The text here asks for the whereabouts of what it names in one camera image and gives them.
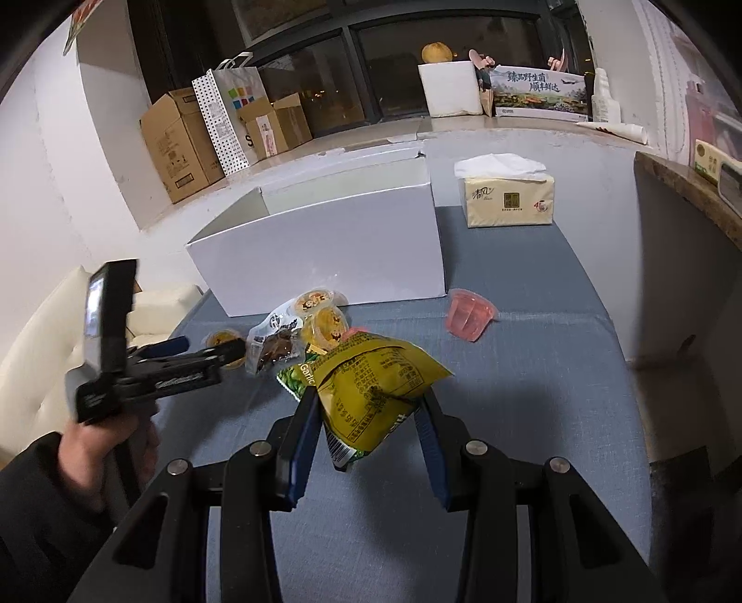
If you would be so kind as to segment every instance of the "person's arm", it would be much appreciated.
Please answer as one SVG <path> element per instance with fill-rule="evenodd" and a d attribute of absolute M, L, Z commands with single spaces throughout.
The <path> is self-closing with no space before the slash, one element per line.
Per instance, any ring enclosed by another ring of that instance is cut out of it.
<path fill-rule="evenodd" d="M 64 602 L 113 525 L 102 499 L 103 459 L 136 429 L 131 415 L 39 438 L 0 472 L 0 601 Z M 147 481 L 157 436 L 141 461 Z"/>

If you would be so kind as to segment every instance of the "cream leather sofa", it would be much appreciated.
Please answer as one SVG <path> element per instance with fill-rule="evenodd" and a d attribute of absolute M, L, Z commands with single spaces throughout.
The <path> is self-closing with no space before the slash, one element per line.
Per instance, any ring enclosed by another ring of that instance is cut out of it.
<path fill-rule="evenodd" d="M 0 364 L 0 467 L 37 437 L 61 431 L 70 413 L 65 373 L 82 364 L 89 274 L 73 270 L 31 316 Z M 195 285 L 144 291 L 128 317 L 131 345 L 167 339 L 201 292 Z"/>

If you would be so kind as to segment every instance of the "floor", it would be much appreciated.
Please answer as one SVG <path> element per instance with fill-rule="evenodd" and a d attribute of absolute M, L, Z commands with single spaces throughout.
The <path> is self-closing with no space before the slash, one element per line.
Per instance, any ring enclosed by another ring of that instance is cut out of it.
<path fill-rule="evenodd" d="M 652 490 L 649 566 L 670 603 L 742 600 L 742 457 L 700 360 L 632 371 Z"/>

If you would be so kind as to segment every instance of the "human hand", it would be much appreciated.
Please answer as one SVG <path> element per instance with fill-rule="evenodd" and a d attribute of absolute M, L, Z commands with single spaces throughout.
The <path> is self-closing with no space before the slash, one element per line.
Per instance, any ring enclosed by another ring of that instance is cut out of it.
<path fill-rule="evenodd" d="M 140 419 L 134 414 L 119 414 L 94 425 L 70 421 L 57 452 L 59 474 L 67 491 L 94 512 L 105 508 L 103 501 L 103 462 L 120 443 L 136 430 Z M 154 424 L 146 419 L 147 445 L 141 458 L 134 459 L 142 485 L 154 476 L 160 439 Z"/>

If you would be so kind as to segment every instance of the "bag handle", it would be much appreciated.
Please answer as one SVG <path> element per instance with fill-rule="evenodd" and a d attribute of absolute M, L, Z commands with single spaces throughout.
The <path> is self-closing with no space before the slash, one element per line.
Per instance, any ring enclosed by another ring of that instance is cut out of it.
<path fill-rule="evenodd" d="M 239 53 L 235 58 L 233 59 L 224 59 L 219 65 L 217 65 L 217 68 L 214 69 L 214 71 L 218 71 L 220 69 L 232 69 L 234 68 L 234 64 L 241 56 L 244 57 L 244 60 L 237 65 L 237 67 L 244 67 L 245 63 L 247 63 L 252 58 L 252 52 L 249 52 L 247 50 L 243 50 L 241 53 Z"/>

